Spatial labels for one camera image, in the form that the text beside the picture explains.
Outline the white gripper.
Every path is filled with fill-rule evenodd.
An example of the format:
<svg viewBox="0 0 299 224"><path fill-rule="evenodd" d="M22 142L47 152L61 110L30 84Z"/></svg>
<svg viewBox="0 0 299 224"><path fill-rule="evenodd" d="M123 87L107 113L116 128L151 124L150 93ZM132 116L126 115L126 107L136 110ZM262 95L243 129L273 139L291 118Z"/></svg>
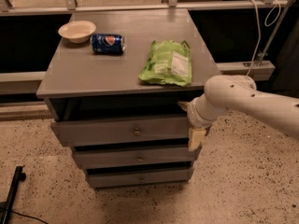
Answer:
<svg viewBox="0 0 299 224"><path fill-rule="evenodd" d="M190 124L188 150L195 151L205 139L206 129L215 121L215 113L207 100L193 99L191 102L178 101L178 106L187 111Z"/></svg>

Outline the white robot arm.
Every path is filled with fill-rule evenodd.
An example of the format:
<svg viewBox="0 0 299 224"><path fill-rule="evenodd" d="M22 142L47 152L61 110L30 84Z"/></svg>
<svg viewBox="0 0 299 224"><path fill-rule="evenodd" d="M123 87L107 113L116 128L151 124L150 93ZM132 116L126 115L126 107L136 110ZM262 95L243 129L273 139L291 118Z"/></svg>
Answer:
<svg viewBox="0 0 299 224"><path fill-rule="evenodd" d="M199 148L207 129L229 110L245 113L299 140L299 99L258 91L249 76L214 76L206 82L200 97L178 105L191 124L189 151Z"/></svg>

